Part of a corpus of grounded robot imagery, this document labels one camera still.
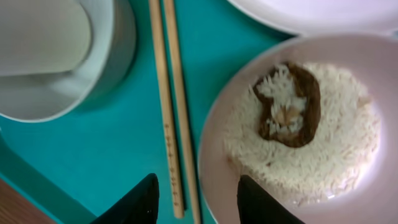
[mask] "white plate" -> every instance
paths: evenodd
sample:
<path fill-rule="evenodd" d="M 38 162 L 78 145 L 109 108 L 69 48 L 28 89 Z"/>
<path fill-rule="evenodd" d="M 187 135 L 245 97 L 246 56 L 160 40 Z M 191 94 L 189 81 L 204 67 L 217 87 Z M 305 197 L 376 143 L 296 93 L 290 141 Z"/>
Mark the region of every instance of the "white plate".
<path fill-rule="evenodd" d="M 397 0 L 228 0 L 253 19 L 291 34 L 398 29 Z"/>
<path fill-rule="evenodd" d="M 381 146 L 359 187 L 329 202 L 289 208 L 306 224 L 393 224 L 398 220 L 398 40 L 369 34 L 296 38 L 263 53 L 235 75 L 214 103 L 203 128 L 198 161 L 201 189 L 220 224 L 239 224 L 239 177 L 223 153 L 221 133 L 234 100 L 275 63 L 333 63 L 363 82 L 382 115 Z"/>

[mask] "white rice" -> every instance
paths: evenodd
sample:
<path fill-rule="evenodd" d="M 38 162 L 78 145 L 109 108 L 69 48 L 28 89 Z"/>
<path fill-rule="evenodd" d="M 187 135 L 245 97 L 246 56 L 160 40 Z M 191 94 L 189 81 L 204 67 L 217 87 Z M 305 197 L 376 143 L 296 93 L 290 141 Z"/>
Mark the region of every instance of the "white rice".
<path fill-rule="evenodd" d="M 381 119 L 367 88 L 347 69 L 305 63 L 319 82 L 321 118 L 315 137 L 293 149 L 257 133 L 262 111 L 253 90 L 244 91 L 227 117 L 224 150 L 239 174 L 249 174 L 282 203 L 316 203 L 349 192 L 379 147 Z"/>
<path fill-rule="evenodd" d="M 262 80 L 262 83 L 257 86 L 259 93 L 267 98 L 273 98 L 274 102 L 271 106 L 272 119 L 267 119 L 266 123 L 269 125 L 269 134 L 274 133 L 290 134 L 297 133 L 303 126 L 303 117 L 301 115 L 289 118 L 288 126 L 282 127 L 278 121 L 277 114 L 283 114 L 282 109 L 288 111 L 291 108 L 302 112 L 307 104 L 306 97 L 298 97 L 295 92 L 295 85 L 293 78 L 290 76 L 289 68 L 286 65 L 276 65 L 277 71 L 271 78 L 268 74 Z"/>

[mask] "wooden floor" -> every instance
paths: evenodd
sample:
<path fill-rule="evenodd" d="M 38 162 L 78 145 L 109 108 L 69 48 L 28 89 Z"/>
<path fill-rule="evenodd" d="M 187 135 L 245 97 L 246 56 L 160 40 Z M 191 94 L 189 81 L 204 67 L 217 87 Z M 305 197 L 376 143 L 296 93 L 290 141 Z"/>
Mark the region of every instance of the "wooden floor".
<path fill-rule="evenodd" d="M 0 224 L 55 223 L 0 179 Z"/>

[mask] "chopsticks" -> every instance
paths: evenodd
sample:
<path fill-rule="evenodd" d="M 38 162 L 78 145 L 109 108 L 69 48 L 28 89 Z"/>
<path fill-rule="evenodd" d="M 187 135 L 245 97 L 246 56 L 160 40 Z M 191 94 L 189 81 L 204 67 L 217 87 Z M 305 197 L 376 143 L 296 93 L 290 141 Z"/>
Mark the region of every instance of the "chopsticks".
<path fill-rule="evenodd" d="M 185 161 L 185 171 L 187 173 L 188 188 L 191 198 L 191 206 L 194 223 L 201 223 L 200 207 L 198 199 L 197 180 L 195 173 L 195 161 L 192 155 L 192 143 L 190 137 L 190 127 L 188 121 L 187 105 L 185 100 L 185 90 L 182 75 L 180 47 L 178 45 L 177 23 L 175 18 L 174 0 L 163 0 L 165 8 L 167 36 L 172 61 L 172 71 L 174 80 L 175 97 L 177 99 L 178 123 L 180 125 L 180 135 L 182 140 L 183 157 Z"/>
<path fill-rule="evenodd" d="M 159 83 L 160 104 L 162 106 L 162 119 L 167 150 L 167 160 L 169 163 L 169 174 L 172 188 L 174 216 L 176 218 L 183 218 L 183 193 L 180 179 L 180 167 L 178 164 L 177 144 L 175 140 L 169 76 L 167 74 L 167 60 L 162 27 L 162 12 L 160 9 L 159 0 L 149 0 L 149 7 L 155 48 L 157 79 Z"/>
<path fill-rule="evenodd" d="M 170 46 L 170 54 L 171 54 L 171 61 L 172 61 L 172 71 L 173 71 L 173 80 L 174 80 L 174 88 L 175 88 L 175 95 L 177 99 L 177 112 L 178 112 L 178 123 L 180 125 L 180 135 L 182 139 L 182 149 L 183 149 L 183 158 L 185 161 L 185 171 L 187 173 L 187 180 L 188 180 L 188 188 L 190 193 L 191 199 L 191 206 L 192 206 L 192 213 L 193 213 L 193 220 L 195 224 L 201 223 L 200 217 L 200 207 L 199 207 L 199 199 L 198 199 L 198 189 L 197 189 L 197 181 L 196 181 L 196 173 L 195 173 L 195 161 L 193 159 L 192 153 L 192 143 L 190 138 L 190 127 L 188 121 L 188 113 L 187 113 L 187 105 L 185 100 L 185 90 L 184 90 L 184 82 L 183 82 L 183 75 L 182 75 L 182 66 L 181 66 L 181 58 L 180 58 L 180 47 L 178 45 L 178 34 L 177 34 L 177 23 L 175 18 L 175 8 L 174 8 L 174 1 L 173 0 L 164 0 L 164 7 L 165 7 L 165 17 L 166 17 L 166 26 L 167 26 L 167 34 L 169 39 L 169 46 Z M 161 95 L 162 101 L 162 113 L 165 121 L 168 121 L 170 127 L 172 127 L 172 102 L 169 92 L 169 79 L 167 78 L 167 61 L 165 58 L 165 50 L 164 50 L 164 38 L 163 38 L 163 30 L 162 30 L 162 13 L 160 10 L 159 0 L 149 0 L 150 5 L 150 16 L 152 21 L 152 32 L 154 36 L 154 45 L 155 45 L 155 57 L 156 57 L 156 65 L 157 65 L 157 73 L 158 73 L 158 81 L 159 81 L 159 90 Z M 167 96 L 162 96 L 163 92 L 167 92 Z M 174 128 L 169 128 L 169 131 L 174 132 Z M 175 146 L 175 140 L 172 144 L 172 150 L 175 155 L 177 155 L 177 148 Z M 177 159 L 177 156 L 173 158 L 169 158 L 169 166 L 171 163 L 175 162 L 174 160 Z M 174 206 L 174 214 L 177 218 L 177 215 L 180 215 L 179 212 L 180 207 Z"/>

